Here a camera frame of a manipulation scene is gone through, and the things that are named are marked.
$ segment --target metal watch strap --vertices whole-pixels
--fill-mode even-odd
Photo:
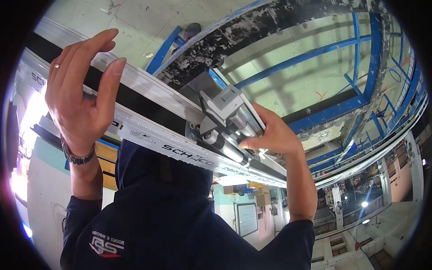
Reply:
[[[77,165],[86,164],[92,159],[93,155],[95,154],[96,143],[93,144],[90,153],[88,153],[86,156],[76,156],[70,152],[69,146],[67,145],[62,135],[60,135],[60,139],[61,139],[61,145],[63,147],[64,156],[72,164],[77,164]]]

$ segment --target finger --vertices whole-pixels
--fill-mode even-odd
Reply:
[[[56,61],[56,64],[60,65],[60,68],[58,68],[57,70],[54,69],[53,74],[55,75],[55,77],[57,78],[55,81],[57,83],[59,83],[60,85],[63,84],[64,78],[67,74],[67,71],[69,69],[70,63],[72,61],[72,59],[75,56],[75,53],[82,47],[84,46],[88,41],[88,40],[84,40],[84,41],[80,41],[77,42],[71,46],[66,47],[62,54],[59,56],[58,60]],[[110,51],[114,48],[115,46],[115,42],[114,41],[109,41],[107,44],[104,44],[101,47],[102,52],[107,52]]]
[[[81,85],[87,75],[90,62],[102,49],[112,46],[112,39],[117,36],[117,29],[110,29],[100,32],[89,39],[83,46],[78,48],[74,57],[71,59],[68,72],[65,75],[64,83],[70,85]]]
[[[54,67],[55,64],[58,64],[58,65],[60,65],[60,68],[61,68],[61,64],[63,63],[63,61],[64,61],[64,59],[66,58],[67,54],[69,53],[69,51],[71,50],[71,48],[72,48],[74,45],[75,45],[75,44],[72,44],[72,45],[66,46],[66,47],[61,51],[61,54],[59,55],[59,57],[57,57],[56,59],[54,59],[54,60],[51,62],[51,66]],[[55,67],[55,68],[53,69],[53,72],[52,72],[52,74],[51,74],[51,81],[50,81],[50,84],[52,84],[52,83],[55,81],[55,78],[56,78],[57,73],[58,73],[58,71],[60,70],[60,68]]]
[[[101,50],[99,52],[107,52],[107,51],[111,51],[112,49],[114,49],[115,47],[115,41],[114,40],[110,40],[107,44],[103,45]]]
[[[100,115],[110,118],[114,116],[115,99],[117,97],[120,78],[126,65],[126,58],[117,59],[105,69],[99,83],[96,107]]]
[[[257,103],[252,103],[252,107],[254,107],[254,110],[257,112],[257,114],[259,115],[259,117],[261,118],[261,120],[264,122],[264,124],[267,124],[269,121],[271,121],[271,119],[277,114],[275,114],[274,112],[264,108],[263,106],[257,104]]]
[[[267,139],[264,137],[247,138],[242,140],[238,146],[241,149],[256,150],[260,148],[267,148],[266,141]]]
[[[55,69],[54,65],[55,65],[55,63],[57,63],[57,60],[58,60],[59,57],[55,58],[55,59],[51,62],[50,70],[48,71],[48,80],[47,80],[47,84],[48,84],[48,85],[50,85],[50,82],[51,82],[51,79],[52,79],[52,73],[53,73],[53,71],[54,71],[54,69]]]
[[[87,40],[77,42],[75,44],[72,44],[70,46],[67,46],[60,54],[60,56],[57,59],[57,62],[54,64],[60,65],[59,68],[55,68],[53,70],[53,79],[52,84],[55,86],[61,86],[64,81],[64,77],[67,73],[67,70],[69,68],[69,64],[75,55],[76,51],[87,42]]]

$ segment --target shoe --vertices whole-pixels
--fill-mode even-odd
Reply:
[[[184,31],[184,35],[183,35],[184,41],[187,42],[189,39],[196,36],[199,32],[201,32],[201,25],[197,22],[191,23],[190,25],[188,25],[186,27],[186,30]],[[176,51],[178,51],[179,49],[180,49],[180,47],[177,47],[174,50],[172,50],[171,55],[173,53],[175,53]]]

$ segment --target ceiling light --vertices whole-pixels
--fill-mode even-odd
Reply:
[[[30,238],[33,235],[32,230],[30,230],[30,228],[27,227],[24,223],[22,223],[22,227],[24,228],[27,237]]]

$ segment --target teal wall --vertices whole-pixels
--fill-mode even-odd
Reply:
[[[51,144],[45,142],[41,137],[36,138],[32,156],[36,156],[38,159],[49,164],[56,170],[70,175],[70,171],[64,169],[66,157],[64,156],[63,151],[60,151]]]
[[[232,205],[233,203],[254,203],[255,197],[253,194],[245,194],[244,196],[237,196],[238,201],[235,200],[235,195],[226,195],[223,193],[223,186],[216,184],[213,187],[213,195],[215,197],[216,205]]]

